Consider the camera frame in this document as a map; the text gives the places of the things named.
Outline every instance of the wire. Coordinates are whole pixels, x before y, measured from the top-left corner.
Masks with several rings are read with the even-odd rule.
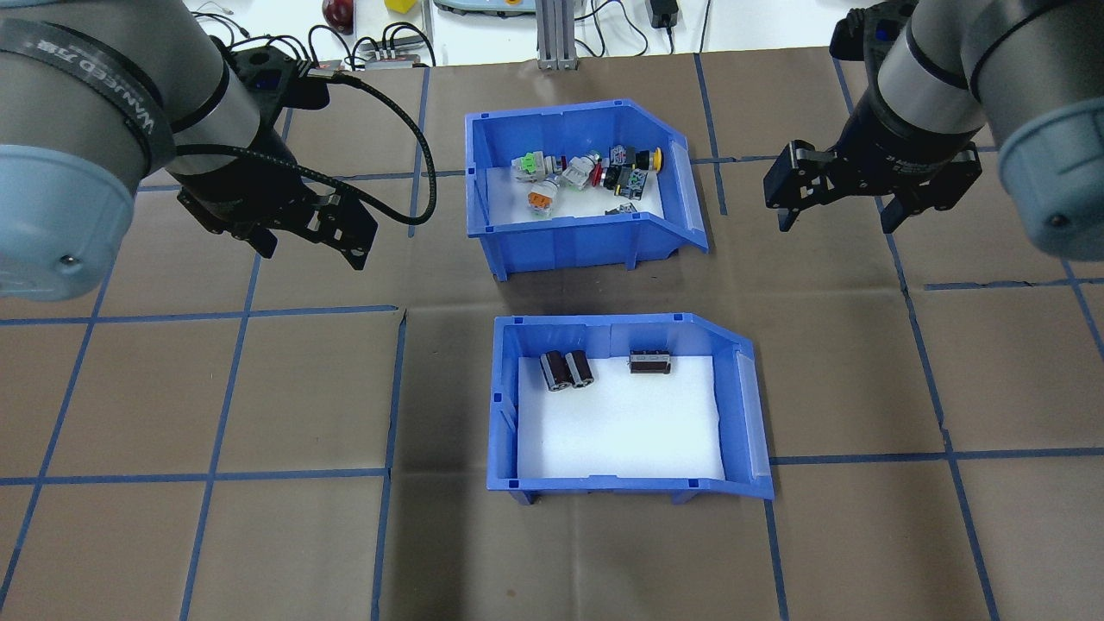
[[[300,51],[299,48],[296,48],[295,45],[293,45],[289,42],[289,40],[290,41],[295,41],[300,46],[302,46],[302,42],[299,41],[298,39],[291,36],[290,34],[262,34],[261,36],[251,36],[250,39],[246,39],[244,41],[238,41],[237,43],[234,43],[233,45],[230,45],[227,49],[229,50],[234,50],[236,48],[241,48],[242,45],[245,45],[246,43],[255,43],[257,41],[264,41],[265,45],[263,45],[263,46],[267,48],[267,46],[272,45],[274,42],[279,41],[280,43],[284,43],[285,45],[287,45],[289,50],[291,50],[291,53],[295,55],[295,60],[301,61],[304,59],[302,53],[304,53],[305,49],[304,49],[304,51]]]
[[[388,203],[381,201],[380,199],[373,197],[372,194],[365,192],[364,190],[355,186],[351,186],[344,181],[341,181],[340,179],[335,179],[333,177],[330,177],[329,175],[325,175],[317,170],[311,170],[304,166],[299,166],[294,161],[284,160],[278,157],[270,156],[268,154],[263,154],[261,151],[254,151],[251,149],[234,147],[230,145],[180,145],[177,147],[177,155],[179,156],[219,155],[219,156],[231,156],[231,157],[244,157],[248,159],[264,161],[273,166],[278,166],[280,168],[293,170],[299,173],[300,177],[305,177],[307,179],[310,179],[311,181],[317,181],[336,190],[351,193],[357,198],[359,198],[360,200],[375,208],[380,213],[386,215],[388,218],[396,222],[401,222],[403,224],[410,224],[412,227],[417,227],[418,224],[423,224],[426,221],[428,221],[429,218],[433,215],[434,211],[437,209],[437,169],[434,167],[433,155],[429,152],[429,144],[426,141],[425,135],[422,134],[422,130],[418,128],[417,124],[414,123],[414,119],[412,119],[410,115],[406,114],[406,112],[399,106],[399,104],[393,102],[390,97],[388,97],[380,91],[376,91],[373,86],[365,84],[363,81],[358,80],[355,76],[344,73],[335,74],[335,76],[332,77],[332,82],[336,84],[344,84],[347,86],[352,86],[358,91],[363,91],[369,95],[372,95],[373,97],[382,102],[385,106],[391,108],[391,110],[394,112],[396,115],[399,115],[399,118],[401,118],[403,123],[405,123],[406,126],[411,128],[411,131],[414,133],[414,137],[417,139],[418,146],[422,147],[422,155],[425,157],[426,175],[428,176],[429,179],[429,200],[428,203],[426,204],[425,210],[420,215],[406,215],[404,213],[400,213],[399,211],[395,211],[390,206],[388,206]]]
[[[222,4],[215,2],[214,0],[208,0],[206,2],[200,4],[199,7],[195,7],[195,10],[197,11],[202,11],[203,7],[206,7],[208,4],[214,4],[216,9],[219,9],[220,11],[222,11],[223,13],[225,13],[227,15],[233,15],[234,14],[234,11],[231,11],[230,9],[223,7]]]
[[[713,8],[713,0],[705,0],[705,19],[701,22],[701,43],[698,44],[698,53],[705,51],[705,31],[709,30],[709,10]]]
[[[208,18],[208,19],[210,19],[211,21],[213,21],[213,22],[215,22],[215,23],[220,23],[220,24],[222,24],[222,27],[226,29],[226,32],[229,32],[229,33],[230,33],[230,43],[229,43],[229,45],[234,45],[234,42],[235,42],[235,41],[237,41],[237,38],[236,38],[236,36],[234,36],[234,28],[233,28],[233,27],[231,27],[231,25],[230,25],[229,23],[226,23],[226,22],[224,22],[224,21],[220,20],[219,18],[220,18],[221,15],[217,15],[217,14],[215,14],[215,13],[192,13],[192,15],[193,15],[193,17],[194,17],[194,18],[195,18],[197,20],[199,20],[200,18]]]
[[[422,32],[416,25],[414,25],[414,24],[412,24],[410,22],[395,22],[395,23],[389,24],[389,25],[394,25],[395,27],[395,29],[391,31],[391,39],[388,42],[388,46],[389,48],[391,48],[392,50],[395,49],[395,35],[396,34],[399,34],[400,32],[402,32],[404,30],[413,31],[415,34],[417,34],[418,36],[422,38],[422,41],[425,42],[426,49],[429,50],[429,61],[433,63],[433,66],[437,66],[437,55],[433,53],[433,44],[429,43],[429,38],[426,36],[426,34],[424,32]]]
[[[358,39],[357,42],[352,44],[352,54],[349,55],[349,65],[354,70],[357,69],[358,60],[364,61],[364,66],[368,66],[368,60],[357,55],[357,50],[360,49],[361,43],[371,43],[373,50],[376,52],[380,51],[380,43],[375,39],[372,39],[371,36],[361,36]]]
[[[242,36],[246,36],[246,38],[250,36],[250,31],[245,30],[245,28],[242,24],[240,24],[236,21],[227,18],[226,15],[222,15],[222,14],[219,14],[219,13],[203,13],[203,12],[200,12],[200,11],[192,11],[192,14],[195,15],[197,18],[208,18],[208,19],[221,21],[221,22],[223,22],[225,24],[231,24],[231,25],[233,25],[234,28],[237,29],[237,32],[242,33]]]
[[[583,21],[583,20],[585,20],[587,18],[593,18],[593,17],[595,17],[595,15],[598,14],[598,11],[601,11],[602,9],[605,9],[609,4],[617,4],[618,7],[622,8],[622,14],[625,15],[625,21],[628,23],[628,27],[631,28],[634,31],[636,31],[636,33],[640,35],[640,39],[644,40],[644,50],[640,50],[639,52],[637,52],[636,54],[633,54],[633,55],[634,56],[643,56],[643,55],[647,54],[648,53],[648,35],[645,34],[639,28],[637,28],[636,24],[633,23],[633,20],[629,19],[629,17],[628,17],[628,9],[625,8],[625,4],[622,2],[622,0],[606,0],[605,2],[598,4],[598,8],[593,9],[590,13],[586,13],[585,15],[581,15],[581,17],[575,18],[575,21]],[[598,31],[598,36],[602,36],[602,31],[601,30]],[[602,50],[602,54],[601,55],[604,55],[605,54],[605,40],[603,40],[602,43],[603,43],[603,45],[602,45],[603,50]]]
[[[595,53],[594,53],[594,50],[591,50],[591,46],[590,46],[590,45],[587,45],[585,41],[582,41],[582,40],[580,40],[580,39],[576,39],[576,40],[575,40],[575,43],[576,43],[577,45],[582,45],[582,46],[583,46],[583,49],[584,49],[584,50],[586,50],[586,53],[588,53],[590,55],[594,56],[595,59],[602,55],[602,54],[595,54]]]
[[[591,0],[591,11],[596,11],[594,8],[594,0]],[[602,22],[598,21],[597,12],[594,13],[594,30],[598,33],[598,41],[602,43],[602,53],[599,56],[606,55],[606,38],[602,34]]]
[[[349,44],[346,43],[344,38],[341,36],[340,32],[333,30],[332,28],[326,24],[316,23],[315,25],[310,27],[310,30],[307,31],[307,46],[310,48],[310,60],[314,61],[315,64],[318,64],[318,52],[315,50],[315,32],[319,30],[329,31],[331,34],[333,34],[333,36],[337,36],[338,41],[341,42],[341,46],[346,49],[344,57],[352,56],[352,50],[349,49]]]

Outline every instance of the electrical component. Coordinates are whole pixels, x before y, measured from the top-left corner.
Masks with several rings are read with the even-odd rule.
[[[611,166],[602,173],[602,187],[629,200],[640,200],[648,172],[627,166]]]
[[[559,351],[541,354],[541,371],[543,371],[544,381],[552,392],[571,388],[574,385],[567,362],[564,360],[563,354]]]
[[[531,151],[510,161],[518,181],[543,181],[549,175],[563,172],[566,166],[565,157],[545,156],[544,151]]]
[[[633,351],[628,357],[628,370],[630,373],[662,373],[671,372],[671,352],[662,350]]]
[[[594,169],[602,161],[602,154],[591,151],[583,157],[573,157],[563,170],[563,180],[576,190],[582,190],[592,183]]]
[[[543,181],[538,181],[529,190],[529,204],[538,215],[548,217],[552,212],[552,201],[560,192],[560,177],[549,175]]]
[[[636,206],[630,202],[625,202],[617,206],[615,209],[607,211],[606,215],[617,215],[618,213],[636,213]]]
[[[678,0],[648,0],[647,4],[651,28],[664,30],[665,28],[675,28],[675,24],[679,23]]]
[[[586,351],[576,349],[567,354],[567,370],[571,371],[571,382],[575,388],[586,388],[594,383],[591,364],[586,360]]]
[[[640,150],[635,147],[626,147],[624,145],[614,145],[609,149],[609,165],[611,166],[629,166],[631,168],[640,168],[644,170],[655,170],[659,172],[659,169],[664,166],[664,151],[656,147],[655,150]]]

